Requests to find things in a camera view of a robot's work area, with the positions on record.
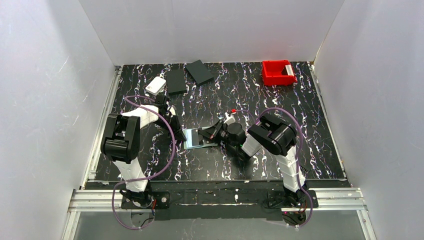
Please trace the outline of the mint green card holder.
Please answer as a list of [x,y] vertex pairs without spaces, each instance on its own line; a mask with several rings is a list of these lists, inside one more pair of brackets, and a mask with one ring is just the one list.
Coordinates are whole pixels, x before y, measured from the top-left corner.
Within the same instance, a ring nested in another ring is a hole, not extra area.
[[183,130],[183,133],[186,137],[186,141],[183,143],[185,150],[190,149],[200,149],[200,148],[209,148],[218,146],[217,143],[204,138],[199,134],[199,130],[205,130],[207,127],[201,128],[187,128]]

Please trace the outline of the red plastic bin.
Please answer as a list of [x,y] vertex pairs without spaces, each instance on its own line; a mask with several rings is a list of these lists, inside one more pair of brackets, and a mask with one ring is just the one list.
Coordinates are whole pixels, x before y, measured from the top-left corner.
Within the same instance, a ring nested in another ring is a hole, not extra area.
[[262,61],[262,80],[265,86],[290,86],[297,83],[297,77],[286,75],[285,66],[291,64],[288,60]]

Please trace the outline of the white striped credit card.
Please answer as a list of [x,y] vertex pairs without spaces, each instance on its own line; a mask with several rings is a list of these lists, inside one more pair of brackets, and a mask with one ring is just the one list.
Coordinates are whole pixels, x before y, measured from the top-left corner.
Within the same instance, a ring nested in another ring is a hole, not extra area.
[[287,76],[294,76],[295,75],[291,64],[287,64],[284,67],[284,72]]

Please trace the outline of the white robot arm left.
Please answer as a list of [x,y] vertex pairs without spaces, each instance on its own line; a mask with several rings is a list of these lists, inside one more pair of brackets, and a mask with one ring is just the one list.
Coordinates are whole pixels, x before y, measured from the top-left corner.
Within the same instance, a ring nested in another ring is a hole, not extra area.
[[168,96],[158,94],[150,104],[138,105],[123,114],[110,113],[106,119],[100,151],[119,169],[130,193],[145,192],[149,180],[163,173],[160,170],[153,176],[145,176],[138,160],[141,129],[149,124],[168,129],[172,152],[166,165],[170,166],[177,152],[176,142],[186,141],[186,137]]

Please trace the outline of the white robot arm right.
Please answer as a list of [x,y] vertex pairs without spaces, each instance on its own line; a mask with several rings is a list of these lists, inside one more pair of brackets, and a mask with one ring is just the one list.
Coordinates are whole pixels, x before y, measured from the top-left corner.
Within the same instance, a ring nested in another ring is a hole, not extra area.
[[305,177],[296,159],[297,130],[281,118],[265,113],[248,130],[232,115],[212,126],[196,130],[198,143],[223,144],[237,160],[250,160],[260,149],[277,158],[283,175],[283,186],[290,192],[305,192]]

